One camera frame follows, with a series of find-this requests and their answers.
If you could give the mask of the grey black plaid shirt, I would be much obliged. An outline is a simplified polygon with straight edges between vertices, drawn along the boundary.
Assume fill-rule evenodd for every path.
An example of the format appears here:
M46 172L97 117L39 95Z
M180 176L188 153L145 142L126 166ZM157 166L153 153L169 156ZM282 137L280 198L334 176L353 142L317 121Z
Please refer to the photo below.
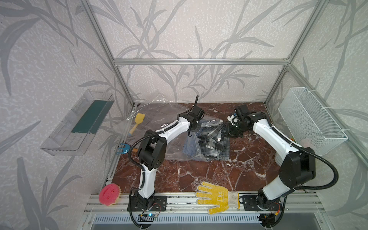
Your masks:
M230 159L230 138L225 136L223 124L206 126L196 133L201 154L208 160Z

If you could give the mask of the blue checked shirt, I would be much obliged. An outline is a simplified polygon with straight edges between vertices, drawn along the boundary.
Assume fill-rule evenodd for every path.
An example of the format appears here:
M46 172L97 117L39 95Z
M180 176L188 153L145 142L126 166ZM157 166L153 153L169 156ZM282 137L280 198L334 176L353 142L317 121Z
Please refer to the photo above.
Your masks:
M198 157L201 154L198 138L194 132L191 132L187 136L186 142L182 149L182 153L184 153L188 159Z

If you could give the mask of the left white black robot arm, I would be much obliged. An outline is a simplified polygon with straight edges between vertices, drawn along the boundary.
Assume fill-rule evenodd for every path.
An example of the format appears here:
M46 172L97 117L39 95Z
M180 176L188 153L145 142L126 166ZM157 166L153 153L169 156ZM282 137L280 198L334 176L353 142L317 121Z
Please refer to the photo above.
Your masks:
M140 184L138 188L131 189L130 200L134 198L147 207L153 203L156 173L165 159L167 145L183 133L191 136L205 115L204 110L197 106L198 99L197 95L194 105L178 114L170 125L156 131L146 131L144 136L130 147L128 159L140 168Z

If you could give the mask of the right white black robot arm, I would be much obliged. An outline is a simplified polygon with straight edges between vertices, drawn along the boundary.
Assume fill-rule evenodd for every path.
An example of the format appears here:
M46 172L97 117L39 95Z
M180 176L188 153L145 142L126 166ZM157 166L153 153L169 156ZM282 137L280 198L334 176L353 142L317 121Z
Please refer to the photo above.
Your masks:
M234 113L225 122L226 135L242 138L245 132L252 131L262 137L275 151L275 162L279 166L278 176L258 191L256 204L260 209L269 206L281 197L297 190L325 190L337 184L339 173L328 160L315 154L311 148L295 143L277 129L264 112L254 112L243 104L235 107ZM326 164L333 173L330 182L322 186L306 186L305 183L316 177L316 161Z

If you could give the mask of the yellow silicone spatula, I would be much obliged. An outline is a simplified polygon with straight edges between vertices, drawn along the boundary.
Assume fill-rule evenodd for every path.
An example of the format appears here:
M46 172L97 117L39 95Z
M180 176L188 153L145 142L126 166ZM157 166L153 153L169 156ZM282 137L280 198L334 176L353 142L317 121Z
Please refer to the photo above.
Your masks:
M135 125L129 131L129 133L128 133L129 135L133 135L133 133L135 132L138 125L141 124L144 121L144 118L145 118L145 114L137 113L137 115L135 117Z

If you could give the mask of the blue scissors-like tool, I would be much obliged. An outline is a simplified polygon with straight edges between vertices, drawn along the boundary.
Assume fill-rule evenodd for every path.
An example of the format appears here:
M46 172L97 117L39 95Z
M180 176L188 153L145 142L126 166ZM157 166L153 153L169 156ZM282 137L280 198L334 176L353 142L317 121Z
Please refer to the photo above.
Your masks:
M117 148L117 155L127 154L130 151L131 146L126 143L121 143Z

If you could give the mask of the yellow dotted work glove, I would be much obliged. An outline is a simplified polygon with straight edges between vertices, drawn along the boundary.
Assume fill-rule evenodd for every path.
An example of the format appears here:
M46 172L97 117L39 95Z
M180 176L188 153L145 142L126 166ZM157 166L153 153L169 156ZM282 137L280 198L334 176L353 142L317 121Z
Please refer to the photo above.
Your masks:
M210 215L225 212L229 208L240 210L239 193L230 192L223 186L202 182L197 186L195 196L198 205L212 206L208 209Z

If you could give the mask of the green circuit board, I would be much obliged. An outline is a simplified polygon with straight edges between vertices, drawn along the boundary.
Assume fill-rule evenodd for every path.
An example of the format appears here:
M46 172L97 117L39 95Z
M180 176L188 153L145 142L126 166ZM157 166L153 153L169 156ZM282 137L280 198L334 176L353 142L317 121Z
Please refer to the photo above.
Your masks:
M141 214L140 219L142 221L153 221L154 218L158 218L159 213Z

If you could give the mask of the pink round sponge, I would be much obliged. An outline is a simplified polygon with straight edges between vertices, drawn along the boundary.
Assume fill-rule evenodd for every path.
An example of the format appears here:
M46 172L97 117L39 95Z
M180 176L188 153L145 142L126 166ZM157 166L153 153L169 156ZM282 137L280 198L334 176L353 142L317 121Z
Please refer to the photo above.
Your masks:
M121 188L117 184L105 186L99 194L99 202L105 206L112 206L117 203L121 195Z

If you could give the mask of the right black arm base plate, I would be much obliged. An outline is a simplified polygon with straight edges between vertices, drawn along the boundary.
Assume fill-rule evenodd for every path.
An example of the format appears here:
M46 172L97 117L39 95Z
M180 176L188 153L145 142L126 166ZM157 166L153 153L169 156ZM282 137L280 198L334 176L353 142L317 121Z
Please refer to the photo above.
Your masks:
M240 196L239 202L245 211L281 211L282 204L279 198L268 200L260 195Z

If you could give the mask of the aluminium front rail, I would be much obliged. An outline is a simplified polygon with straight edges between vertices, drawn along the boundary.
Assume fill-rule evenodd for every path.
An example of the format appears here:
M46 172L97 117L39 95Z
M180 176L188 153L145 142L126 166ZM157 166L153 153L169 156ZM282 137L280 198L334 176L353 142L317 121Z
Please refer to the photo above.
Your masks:
M210 205L199 205L194 192L159 193L166 196L164 205L155 206L161 214L208 214ZM122 194L117 203L106 206L99 202L98 195L91 195L84 209L84 214L128 214L128 194ZM287 213L325 213L316 193L293 193L287 197L285 211Z

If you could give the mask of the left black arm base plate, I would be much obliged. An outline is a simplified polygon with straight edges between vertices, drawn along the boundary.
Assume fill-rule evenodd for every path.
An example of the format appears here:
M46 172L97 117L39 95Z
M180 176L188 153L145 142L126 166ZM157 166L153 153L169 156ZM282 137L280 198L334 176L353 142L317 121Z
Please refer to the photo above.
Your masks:
M149 198L143 198L139 195L134 195L129 198L128 211L166 211L167 196L155 195Z

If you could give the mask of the clear acrylic wall shelf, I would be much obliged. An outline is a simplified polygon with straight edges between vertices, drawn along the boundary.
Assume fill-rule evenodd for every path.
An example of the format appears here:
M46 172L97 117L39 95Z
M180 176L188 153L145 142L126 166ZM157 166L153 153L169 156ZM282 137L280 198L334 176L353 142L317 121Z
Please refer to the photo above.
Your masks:
M52 156L83 156L114 102L112 93L86 90L41 149Z

